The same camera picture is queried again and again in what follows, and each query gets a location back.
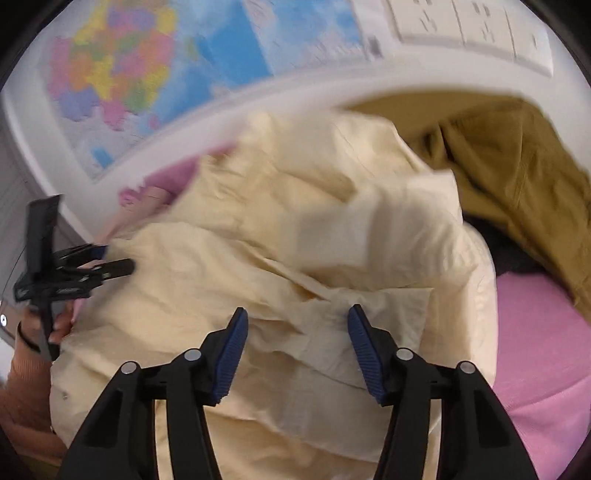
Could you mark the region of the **left forearm pink sleeve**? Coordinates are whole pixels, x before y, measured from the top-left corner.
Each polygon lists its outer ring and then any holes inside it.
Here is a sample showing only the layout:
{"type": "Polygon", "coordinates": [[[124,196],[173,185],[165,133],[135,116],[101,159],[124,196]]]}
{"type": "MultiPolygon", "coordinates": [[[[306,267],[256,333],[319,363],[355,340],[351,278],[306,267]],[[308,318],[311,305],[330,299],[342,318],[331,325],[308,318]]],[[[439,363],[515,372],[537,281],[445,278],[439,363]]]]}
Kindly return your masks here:
{"type": "Polygon", "coordinates": [[[1,387],[1,427],[19,454],[59,465],[66,446],[51,427],[50,368],[51,363],[26,343],[16,342],[11,369],[1,387]]]}

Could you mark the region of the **person's left hand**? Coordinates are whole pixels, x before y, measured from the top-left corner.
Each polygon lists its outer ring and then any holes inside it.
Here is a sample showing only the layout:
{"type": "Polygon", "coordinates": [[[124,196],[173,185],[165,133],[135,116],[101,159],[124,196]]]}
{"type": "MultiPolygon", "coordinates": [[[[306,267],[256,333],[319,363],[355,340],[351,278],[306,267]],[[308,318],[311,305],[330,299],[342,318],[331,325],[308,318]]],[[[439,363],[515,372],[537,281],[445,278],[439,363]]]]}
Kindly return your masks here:
{"type": "MultiPolygon", "coordinates": [[[[93,261],[82,267],[98,264],[93,261]]],[[[14,285],[14,296],[18,302],[27,302],[30,309],[40,317],[41,329],[37,345],[44,358],[54,361],[60,355],[60,347],[50,339],[55,330],[54,321],[57,306],[67,302],[90,297],[93,288],[83,288],[74,282],[70,271],[77,268],[57,267],[49,262],[32,262],[14,285]]]]}

